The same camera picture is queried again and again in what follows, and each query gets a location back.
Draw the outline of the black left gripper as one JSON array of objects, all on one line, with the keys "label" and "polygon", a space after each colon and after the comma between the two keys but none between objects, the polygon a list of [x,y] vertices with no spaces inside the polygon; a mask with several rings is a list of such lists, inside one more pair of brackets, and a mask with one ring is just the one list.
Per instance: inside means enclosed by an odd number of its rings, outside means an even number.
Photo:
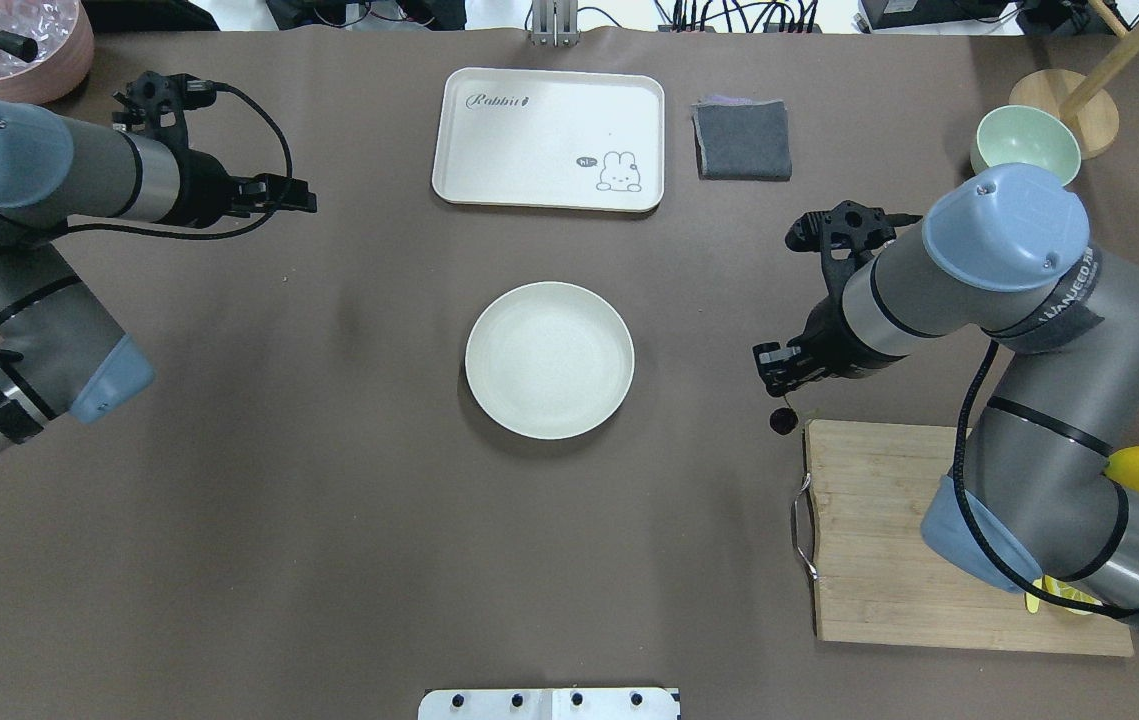
[{"label": "black left gripper", "polygon": [[273,211],[314,214],[318,201],[301,179],[276,174],[235,177],[205,152],[179,152],[180,185],[173,201],[173,224],[207,228],[226,216],[248,218]]}]

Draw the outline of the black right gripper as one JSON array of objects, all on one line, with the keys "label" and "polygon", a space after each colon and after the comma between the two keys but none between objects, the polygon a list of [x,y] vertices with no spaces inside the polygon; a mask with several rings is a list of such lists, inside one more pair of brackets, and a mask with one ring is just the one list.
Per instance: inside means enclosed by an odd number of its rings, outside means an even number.
[{"label": "black right gripper", "polygon": [[752,355],[767,395],[775,398],[787,396],[810,382],[861,378],[875,370],[875,352],[854,336],[835,300],[813,306],[805,328],[788,346],[761,343],[752,347]]}]

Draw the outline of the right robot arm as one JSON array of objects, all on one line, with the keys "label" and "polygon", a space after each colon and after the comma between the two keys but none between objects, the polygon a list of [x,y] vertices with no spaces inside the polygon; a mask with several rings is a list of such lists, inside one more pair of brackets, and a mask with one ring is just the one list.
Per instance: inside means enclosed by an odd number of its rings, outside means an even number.
[{"label": "right robot arm", "polygon": [[990,343],[925,543],[1003,592],[1052,576],[1139,630],[1139,491],[1104,473],[1139,410],[1139,265],[1093,245],[1076,193],[1002,164],[924,215],[844,201],[785,242],[819,255],[828,293],[797,337],[753,350],[767,392],[865,378],[975,325]]}]

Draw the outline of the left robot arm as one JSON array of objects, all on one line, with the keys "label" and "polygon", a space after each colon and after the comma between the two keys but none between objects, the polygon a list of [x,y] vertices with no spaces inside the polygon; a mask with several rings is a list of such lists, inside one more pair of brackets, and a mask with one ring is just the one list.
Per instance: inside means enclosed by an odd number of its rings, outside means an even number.
[{"label": "left robot arm", "polygon": [[316,211],[293,165],[231,175],[192,149],[186,111],[220,95],[237,88],[145,73],[117,92],[112,126],[0,100],[0,455],[58,416],[103,419],[156,375],[54,242],[92,231],[216,242],[226,216],[255,229],[278,211]]}]

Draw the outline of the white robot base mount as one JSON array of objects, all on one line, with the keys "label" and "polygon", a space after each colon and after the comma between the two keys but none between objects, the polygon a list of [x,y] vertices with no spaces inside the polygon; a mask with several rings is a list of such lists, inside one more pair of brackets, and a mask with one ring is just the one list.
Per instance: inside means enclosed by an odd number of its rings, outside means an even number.
[{"label": "white robot base mount", "polygon": [[662,687],[437,689],[418,719],[680,719],[679,692]]}]

